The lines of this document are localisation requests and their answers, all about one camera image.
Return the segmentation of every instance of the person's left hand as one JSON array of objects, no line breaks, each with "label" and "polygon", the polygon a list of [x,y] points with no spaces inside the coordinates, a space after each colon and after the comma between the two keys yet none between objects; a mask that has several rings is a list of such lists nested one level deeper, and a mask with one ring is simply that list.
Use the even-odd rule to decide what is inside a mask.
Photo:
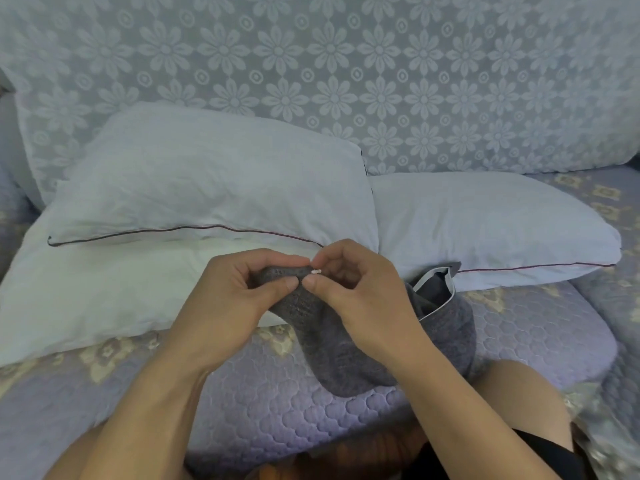
[{"label": "person's left hand", "polygon": [[252,273],[267,266],[308,266],[309,259],[268,249],[212,258],[185,301],[159,354],[209,373],[238,352],[261,316],[295,290],[295,276],[249,289]]}]

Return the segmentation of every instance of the white pillow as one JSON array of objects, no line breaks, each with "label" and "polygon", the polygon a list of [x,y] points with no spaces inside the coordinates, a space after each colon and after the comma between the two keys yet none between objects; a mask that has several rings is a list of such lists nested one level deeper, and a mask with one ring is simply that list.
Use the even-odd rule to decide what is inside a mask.
[{"label": "white pillow", "polygon": [[[47,245],[50,209],[27,232],[0,285],[0,367],[169,328],[213,256],[263,247],[247,239]],[[268,247],[315,256],[318,246]],[[284,323],[267,312],[259,326]]]},{"label": "white pillow", "polygon": [[350,238],[378,250],[360,149],[340,138],[139,103],[108,120],[84,152],[56,193],[52,245],[249,233],[260,242]]},{"label": "white pillow", "polygon": [[404,279],[460,261],[458,291],[553,283],[620,260],[620,234],[547,184],[503,172],[369,177],[380,254]]}]

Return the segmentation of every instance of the thigh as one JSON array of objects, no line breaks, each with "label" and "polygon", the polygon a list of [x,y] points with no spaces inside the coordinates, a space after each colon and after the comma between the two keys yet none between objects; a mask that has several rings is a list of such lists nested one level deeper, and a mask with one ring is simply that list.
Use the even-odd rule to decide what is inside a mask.
[{"label": "thigh", "polygon": [[[44,480],[77,480],[80,473],[82,473],[89,454],[93,450],[103,425],[100,424],[95,428],[91,428],[73,442],[45,475]],[[182,476],[176,480],[193,479],[186,470],[183,470]]]},{"label": "thigh", "polygon": [[493,362],[474,387],[510,427],[573,450],[571,417],[562,396],[528,365]]}]

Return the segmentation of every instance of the person's right hand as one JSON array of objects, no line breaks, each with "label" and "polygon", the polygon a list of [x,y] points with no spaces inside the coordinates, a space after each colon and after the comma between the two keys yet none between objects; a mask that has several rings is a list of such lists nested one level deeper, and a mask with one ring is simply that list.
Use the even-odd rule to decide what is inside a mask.
[{"label": "person's right hand", "polygon": [[346,239],[320,250],[311,266],[322,274],[309,274],[302,286],[340,315],[365,354],[390,368],[416,339],[428,340],[388,259]]}]

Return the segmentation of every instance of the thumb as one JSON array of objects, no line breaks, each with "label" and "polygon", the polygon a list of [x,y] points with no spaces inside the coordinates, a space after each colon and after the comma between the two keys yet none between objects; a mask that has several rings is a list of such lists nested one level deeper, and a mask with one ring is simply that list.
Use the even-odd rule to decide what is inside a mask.
[{"label": "thumb", "polygon": [[340,283],[320,274],[308,274],[302,279],[302,286],[340,313],[340,306],[348,297],[349,290]]},{"label": "thumb", "polygon": [[295,276],[286,276],[279,280],[268,282],[252,290],[254,298],[260,307],[267,311],[286,295],[295,290],[300,282]]}]

